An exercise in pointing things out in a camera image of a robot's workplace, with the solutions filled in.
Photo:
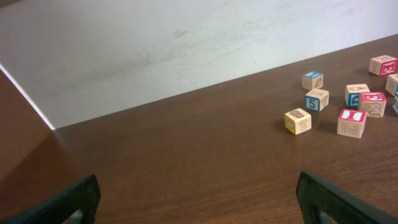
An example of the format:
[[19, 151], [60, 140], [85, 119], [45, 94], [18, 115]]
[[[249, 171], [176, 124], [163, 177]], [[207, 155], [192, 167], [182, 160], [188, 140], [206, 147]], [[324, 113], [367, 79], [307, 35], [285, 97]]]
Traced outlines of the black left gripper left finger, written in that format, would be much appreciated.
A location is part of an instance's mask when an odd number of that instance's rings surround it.
[[100, 198], [98, 180], [91, 174], [1, 223], [94, 223]]

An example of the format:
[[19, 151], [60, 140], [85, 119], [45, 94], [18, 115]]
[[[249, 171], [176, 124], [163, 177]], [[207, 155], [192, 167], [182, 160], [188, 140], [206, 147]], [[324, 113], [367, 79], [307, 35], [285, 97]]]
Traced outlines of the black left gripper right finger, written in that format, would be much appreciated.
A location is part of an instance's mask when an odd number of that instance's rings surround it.
[[331, 185], [301, 172], [296, 196], [304, 223], [395, 224], [397, 218]]

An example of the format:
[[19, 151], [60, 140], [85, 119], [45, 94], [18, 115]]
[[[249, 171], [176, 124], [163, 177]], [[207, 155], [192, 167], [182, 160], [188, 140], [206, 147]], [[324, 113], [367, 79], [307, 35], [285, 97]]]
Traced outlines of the red letter I block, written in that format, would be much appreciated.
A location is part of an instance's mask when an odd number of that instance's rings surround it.
[[338, 117], [337, 134], [361, 138], [366, 124], [367, 112], [343, 109]]

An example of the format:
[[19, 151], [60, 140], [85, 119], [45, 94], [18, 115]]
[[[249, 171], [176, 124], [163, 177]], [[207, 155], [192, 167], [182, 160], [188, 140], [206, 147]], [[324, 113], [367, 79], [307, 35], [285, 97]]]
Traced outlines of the red letter E block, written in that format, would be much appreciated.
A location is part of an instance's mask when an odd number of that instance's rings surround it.
[[367, 117], [381, 118], [384, 116], [386, 102], [383, 92], [360, 93], [358, 109], [367, 112]]

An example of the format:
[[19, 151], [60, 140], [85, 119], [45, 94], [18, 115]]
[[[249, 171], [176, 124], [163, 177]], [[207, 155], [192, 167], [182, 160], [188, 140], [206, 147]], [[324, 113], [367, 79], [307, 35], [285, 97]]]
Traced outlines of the plain wooden drawing block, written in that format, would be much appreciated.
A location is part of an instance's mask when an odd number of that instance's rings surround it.
[[398, 86], [398, 74], [392, 74], [387, 76], [386, 80], [386, 91], [390, 93], [392, 96], [396, 95]]

